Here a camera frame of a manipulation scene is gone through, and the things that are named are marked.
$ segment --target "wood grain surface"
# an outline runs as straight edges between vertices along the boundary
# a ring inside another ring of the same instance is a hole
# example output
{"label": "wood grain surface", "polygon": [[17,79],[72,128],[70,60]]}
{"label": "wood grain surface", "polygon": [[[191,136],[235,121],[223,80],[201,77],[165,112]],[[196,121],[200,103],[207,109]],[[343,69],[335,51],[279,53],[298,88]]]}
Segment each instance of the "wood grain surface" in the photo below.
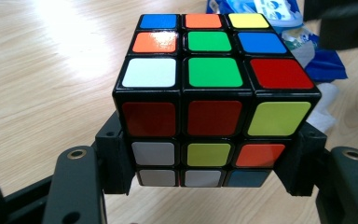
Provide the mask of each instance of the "wood grain surface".
{"label": "wood grain surface", "polygon": [[[206,1],[0,0],[0,187],[5,195],[90,145],[115,111],[111,91],[141,14],[204,12]],[[349,79],[330,111],[327,148],[358,148],[358,49],[339,53]],[[106,196],[109,223],[319,223],[312,197],[261,189],[141,188]]]}

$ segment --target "white object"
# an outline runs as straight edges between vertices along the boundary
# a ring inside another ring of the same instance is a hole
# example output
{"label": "white object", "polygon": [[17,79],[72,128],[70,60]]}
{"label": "white object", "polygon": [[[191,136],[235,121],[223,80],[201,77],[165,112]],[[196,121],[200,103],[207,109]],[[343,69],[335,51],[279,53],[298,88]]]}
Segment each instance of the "white object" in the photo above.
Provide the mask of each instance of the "white object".
{"label": "white object", "polygon": [[258,13],[262,13],[272,26],[297,27],[302,24],[301,13],[292,12],[285,0],[254,0]]}
{"label": "white object", "polygon": [[336,99],[339,90],[338,87],[331,83],[322,83],[318,85],[322,92],[322,99],[315,106],[307,122],[319,131],[325,133],[336,123],[336,119],[328,112],[328,107]]}
{"label": "white object", "polygon": [[315,47],[313,46],[312,41],[308,41],[299,48],[293,49],[292,53],[301,66],[305,68],[315,57]]}

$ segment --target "cube front face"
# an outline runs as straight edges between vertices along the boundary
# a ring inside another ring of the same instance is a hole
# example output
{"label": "cube front face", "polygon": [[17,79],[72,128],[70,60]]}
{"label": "cube front face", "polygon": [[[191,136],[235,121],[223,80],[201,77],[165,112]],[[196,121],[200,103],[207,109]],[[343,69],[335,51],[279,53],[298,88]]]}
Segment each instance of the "cube front face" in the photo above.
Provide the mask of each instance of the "cube front face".
{"label": "cube front face", "polygon": [[321,94],[261,14],[151,14],[113,96],[140,185],[257,188]]}

